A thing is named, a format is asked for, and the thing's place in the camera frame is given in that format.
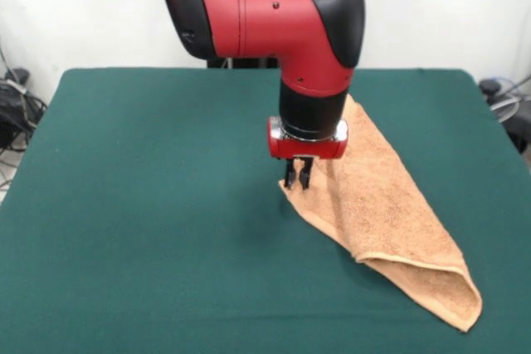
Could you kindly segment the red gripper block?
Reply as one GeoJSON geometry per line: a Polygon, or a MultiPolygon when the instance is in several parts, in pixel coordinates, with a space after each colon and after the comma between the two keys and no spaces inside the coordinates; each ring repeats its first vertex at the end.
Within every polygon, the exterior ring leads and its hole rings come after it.
{"type": "Polygon", "coordinates": [[[302,158],[304,162],[300,170],[300,185],[306,190],[309,188],[313,158],[339,159],[345,153],[348,144],[348,124],[345,119],[339,121],[331,138],[320,141],[304,141],[291,137],[283,129],[279,116],[269,117],[267,129],[270,155],[273,158],[287,159],[284,177],[284,187],[287,189],[292,188],[296,179],[294,158],[302,158]]]}

